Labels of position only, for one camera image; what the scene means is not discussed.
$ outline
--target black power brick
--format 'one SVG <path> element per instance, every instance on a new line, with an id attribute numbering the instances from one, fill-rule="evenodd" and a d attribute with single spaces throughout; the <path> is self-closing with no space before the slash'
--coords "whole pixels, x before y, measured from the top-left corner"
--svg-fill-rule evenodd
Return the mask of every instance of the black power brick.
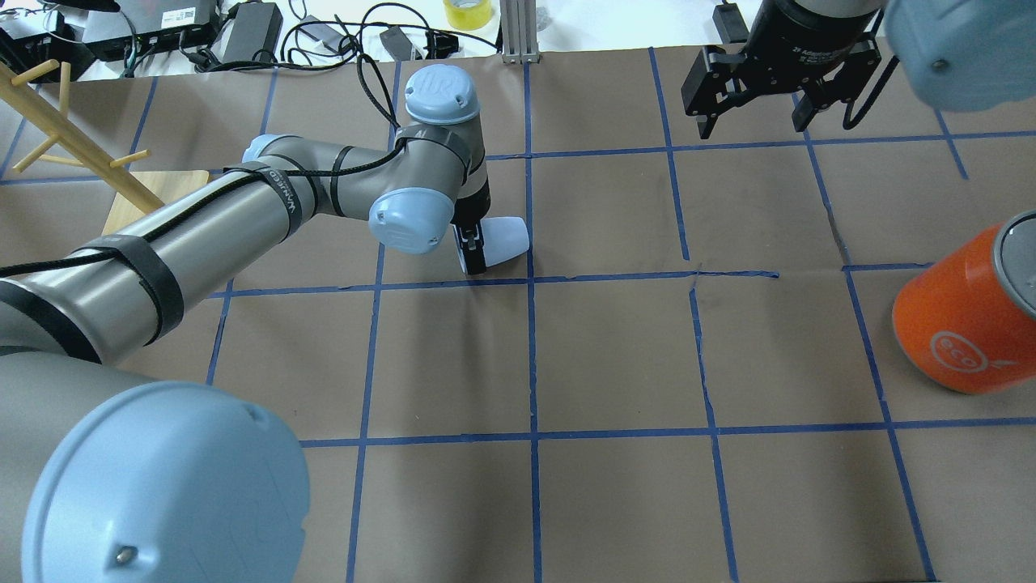
<path id="1" fill-rule="evenodd" d="M 237 16 L 223 51 L 223 62 L 272 61 L 284 22 L 280 8 L 272 2 L 244 2 L 234 7 Z"/>

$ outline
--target light blue cap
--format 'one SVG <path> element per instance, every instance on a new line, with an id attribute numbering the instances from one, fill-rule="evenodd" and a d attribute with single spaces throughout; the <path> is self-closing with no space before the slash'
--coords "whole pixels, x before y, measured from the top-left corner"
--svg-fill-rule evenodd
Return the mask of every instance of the light blue cap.
<path id="1" fill-rule="evenodd" d="M 378 197 L 367 224 L 385 246 L 420 255 L 439 245 L 453 214 L 449 196 L 437 190 L 407 186 Z"/>
<path id="2" fill-rule="evenodd" d="M 422 123 L 462 123 L 482 109 L 471 76 L 450 64 L 419 69 L 406 82 L 405 94 L 406 111 Z"/>
<path id="3" fill-rule="evenodd" d="M 291 430 L 219 389 L 160 382 L 84 417 L 36 483 L 25 583 L 291 581 L 309 477 Z"/>
<path id="4" fill-rule="evenodd" d="M 298 136 L 292 136 L 290 134 L 263 134 L 257 136 L 249 144 L 249 147 L 244 149 L 244 153 L 241 154 L 241 162 L 252 162 L 253 159 L 262 155 L 264 149 L 269 144 L 280 140 L 281 138 L 297 138 Z"/>

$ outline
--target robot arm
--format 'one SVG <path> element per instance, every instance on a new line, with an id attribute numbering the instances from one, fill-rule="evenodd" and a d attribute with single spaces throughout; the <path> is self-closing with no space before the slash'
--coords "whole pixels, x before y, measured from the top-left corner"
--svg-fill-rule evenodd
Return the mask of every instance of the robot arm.
<path id="1" fill-rule="evenodd" d="M 883 16 L 896 56 L 852 118 L 882 60 L 874 34 Z M 1012 0 L 764 0 L 739 52 L 702 48 L 681 89 L 684 109 L 708 139 L 729 109 L 759 95 L 802 91 L 792 116 L 796 130 L 836 101 L 846 104 L 850 129 L 899 61 L 928 105 L 988 109 L 1036 94 L 1034 27 L 1036 4 Z"/>
<path id="2" fill-rule="evenodd" d="M 0 280 L 0 347 L 119 362 L 316 212 L 366 220 L 381 242 L 408 253 L 435 249 L 453 223 L 462 266 L 485 270 L 489 181 L 471 80 L 436 64 L 406 92 L 421 122 L 402 128 L 391 152 L 263 136 L 242 165 L 66 259 L 87 264 Z M 507 233 L 512 247 L 490 263 L 527 250 L 521 218 L 488 221 L 519 235 L 515 244 Z"/>
<path id="3" fill-rule="evenodd" d="M 419 123 L 390 152 L 262 136 L 205 187 L 34 265 L 60 268 L 0 279 L 0 580 L 291 580 L 309 485 L 284 421 L 212 387 L 105 366 L 317 212 L 366 220 L 409 253 L 453 224 L 467 272 L 524 253 L 521 218 L 484 218 L 470 78 L 434 64 L 406 95 Z M 509 247 L 493 247 L 494 230 Z"/>

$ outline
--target black cable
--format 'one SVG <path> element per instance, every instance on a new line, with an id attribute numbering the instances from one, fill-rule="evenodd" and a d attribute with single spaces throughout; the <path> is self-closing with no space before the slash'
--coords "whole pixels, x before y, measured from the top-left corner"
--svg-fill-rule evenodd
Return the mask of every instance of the black cable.
<path id="1" fill-rule="evenodd" d="M 64 259 L 57 259 L 53 261 L 34 261 L 31 263 L 21 263 L 7 267 L 0 267 L 0 276 L 13 276 L 16 274 L 25 274 L 27 272 L 39 272 L 64 267 L 88 265 L 105 259 L 111 259 L 118 252 L 114 249 L 106 249 L 104 251 L 98 251 L 89 255 L 81 255 L 79 257 L 66 257 Z"/>
<path id="2" fill-rule="evenodd" d="M 385 96 L 385 107 L 381 107 L 378 99 L 375 98 L 374 93 L 371 92 L 371 88 L 367 86 L 367 80 L 364 79 L 364 62 L 369 62 L 371 66 L 374 67 L 374 75 L 378 78 L 378 83 L 381 85 L 381 92 Z M 392 95 L 388 93 L 388 85 L 385 83 L 384 77 L 381 76 L 381 69 L 378 68 L 378 63 L 367 53 L 361 53 L 356 57 L 356 77 L 359 79 L 359 86 L 363 87 L 364 93 L 367 94 L 367 98 L 374 104 L 374 108 L 378 110 L 378 113 L 384 117 L 388 123 L 392 124 L 394 128 L 399 128 L 399 121 L 396 119 L 396 108 L 392 104 Z"/>
<path id="3" fill-rule="evenodd" d="M 301 2 L 303 2 L 303 16 L 298 16 L 298 12 L 295 11 L 294 0 L 288 0 L 288 9 L 291 10 L 291 16 L 295 17 L 298 20 L 303 20 L 306 17 L 310 16 L 310 9 L 306 5 L 306 0 L 301 0 Z"/>
<path id="4" fill-rule="evenodd" d="M 877 99 L 877 95 L 881 94 L 882 89 L 885 88 L 885 84 L 889 82 L 892 78 L 892 71 L 896 69 L 896 65 L 899 64 L 899 57 L 892 55 L 889 59 L 889 64 L 885 66 L 885 70 L 882 71 L 882 76 L 877 78 L 877 82 L 874 83 L 874 88 L 870 90 L 870 94 L 867 95 L 866 100 L 863 101 L 863 106 L 860 107 L 860 113 L 853 117 L 853 101 L 845 104 L 845 115 L 842 117 L 842 127 L 845 129 L 852 129 L 863 121 L 863 117 L 867 115 L 870 111 L 870 107 L 874 105 Z"/>

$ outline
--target velcro strap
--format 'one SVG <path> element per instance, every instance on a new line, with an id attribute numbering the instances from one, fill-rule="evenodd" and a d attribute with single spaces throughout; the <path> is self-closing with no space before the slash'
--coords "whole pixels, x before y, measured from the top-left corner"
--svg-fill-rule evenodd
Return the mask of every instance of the velcro strap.
<path id="1" fill-rule="evenodd" d="M 183 291 L 169 265 L 142 236 L 108 234 L 94 238 L 80 249 L 114 249 L 119 261 L 140 276 L 140 285 L 151 297 L 159 326 L 148 345 L 165 337 L 183 320 Z"/>
<path id="2" fill-rule="evenodd" d="M 272 166 L 258 161 L 244 162 L 242 164 L 237 164 L 236 166 L 228 166 L 224 168 L 224 171 L 226 172 L 234 170 L 248 172 L 250 174 L 259 174 L 263 181 L 274 188 L 274 192 L 281 197 L 281 202 L 284 202 L 284 209 L 288 211 L 288 232 L 281 240 L 295 234 L 298 227 L 303 226 L 303 202 L 298 198 L 298 194 L 295 192 L 294 186 L 291 185 L 291 180 L 288 178 L 288 174 L 286 174 L 284 170 L 274 168 Z"/>

